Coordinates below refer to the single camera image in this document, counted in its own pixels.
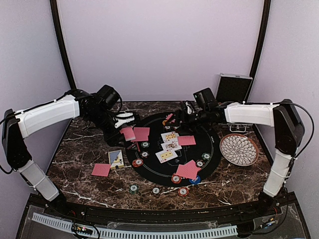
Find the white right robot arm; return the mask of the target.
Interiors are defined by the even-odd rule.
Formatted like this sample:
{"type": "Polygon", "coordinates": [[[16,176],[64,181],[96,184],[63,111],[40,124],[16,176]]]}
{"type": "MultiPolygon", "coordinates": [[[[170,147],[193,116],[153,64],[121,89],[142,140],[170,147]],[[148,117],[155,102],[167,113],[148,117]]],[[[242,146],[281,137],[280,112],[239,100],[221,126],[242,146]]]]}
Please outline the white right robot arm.
{"type": "Polygon", "coordinates": [[[175,125],[186,128],[215,122],[222,124],[252,124],[259,131],[272,133],[274,156],[271,172],[263,193],[275,197],[290,176],[294,162],[301,153],[305,126],[297,111],[298,105],[289,99],[276,103],[224,102],[207,109],[188,113],[186,106],[175,111],[175,125]]]}

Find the blue small blind button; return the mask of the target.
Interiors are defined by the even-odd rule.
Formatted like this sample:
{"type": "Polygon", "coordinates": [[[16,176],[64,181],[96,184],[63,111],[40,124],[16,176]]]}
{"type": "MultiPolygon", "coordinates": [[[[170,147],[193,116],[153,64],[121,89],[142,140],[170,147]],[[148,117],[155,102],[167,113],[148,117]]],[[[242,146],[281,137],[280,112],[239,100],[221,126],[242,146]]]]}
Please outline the blue small blind button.
{"type": "Polygon", "coordinates": [[[199,175],[195,179],[189,179],[189,182],[193,185],[198,185],[201,182],[201,178],[199,175]]]}

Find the red yellow poker chip stack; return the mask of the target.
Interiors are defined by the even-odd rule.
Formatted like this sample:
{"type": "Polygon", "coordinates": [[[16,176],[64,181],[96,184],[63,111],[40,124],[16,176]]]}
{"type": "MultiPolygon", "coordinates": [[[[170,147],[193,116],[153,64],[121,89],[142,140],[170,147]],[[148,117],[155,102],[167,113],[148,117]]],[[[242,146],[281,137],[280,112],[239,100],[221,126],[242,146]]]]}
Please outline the red yellow poker chip stack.
{"type": "Polygon", "coordinates": [[[189,194],[189,189],[186,187],[180,187],[178,190],[178,195],[181,197],[185,197],[189,194]]]}

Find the red backed card deck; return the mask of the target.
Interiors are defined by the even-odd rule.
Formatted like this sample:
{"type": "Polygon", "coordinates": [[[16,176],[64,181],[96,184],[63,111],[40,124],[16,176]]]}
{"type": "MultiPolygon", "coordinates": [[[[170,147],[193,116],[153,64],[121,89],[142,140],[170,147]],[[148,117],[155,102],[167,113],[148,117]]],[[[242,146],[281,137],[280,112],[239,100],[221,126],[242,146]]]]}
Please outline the red backed card deck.
{"type": "Polygon", "coordinates": [[[131,126],[124,127],[120,130],[120,133],[124,135],[125,141],[135,140],[136,136],[131,126]]]}

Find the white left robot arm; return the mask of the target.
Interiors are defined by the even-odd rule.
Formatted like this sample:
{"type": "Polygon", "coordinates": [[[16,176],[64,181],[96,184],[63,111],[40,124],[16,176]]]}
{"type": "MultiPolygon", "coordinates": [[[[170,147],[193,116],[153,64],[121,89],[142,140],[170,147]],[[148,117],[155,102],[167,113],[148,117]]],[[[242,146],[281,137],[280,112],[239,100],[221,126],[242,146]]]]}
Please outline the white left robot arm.
{"type": "Polygon", "coordinates": [[[51,202],[51,209],[59,217],[70,213],[70,205],[60,197],[60,191],[47,177],[44,161],[32,157],[41,139],[57,143],[61,127],[81,117],[95,125],[105,138],[116,134],[128,114],[113,112],[111,108],[120,99],[118,93],[104,86],[97,93],[73,89],[63,96],[25,110],[7,110],[2,120],[2,146],[10,169],[6,174],[19,173],[35,191],[51,202]]]}

